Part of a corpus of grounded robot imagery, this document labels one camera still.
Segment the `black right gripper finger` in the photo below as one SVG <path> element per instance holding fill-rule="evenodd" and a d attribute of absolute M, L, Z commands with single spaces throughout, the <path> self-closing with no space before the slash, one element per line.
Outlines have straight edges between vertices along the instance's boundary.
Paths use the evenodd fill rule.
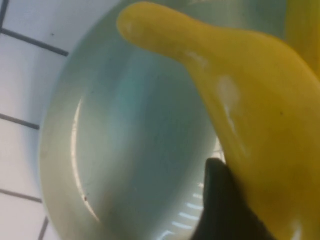
<path fill-rule="evenodd" d="M 271 240 L 273 236 L 243 199 L 228 166 L 205 163 L 203 212 L 193 240 Z"/>

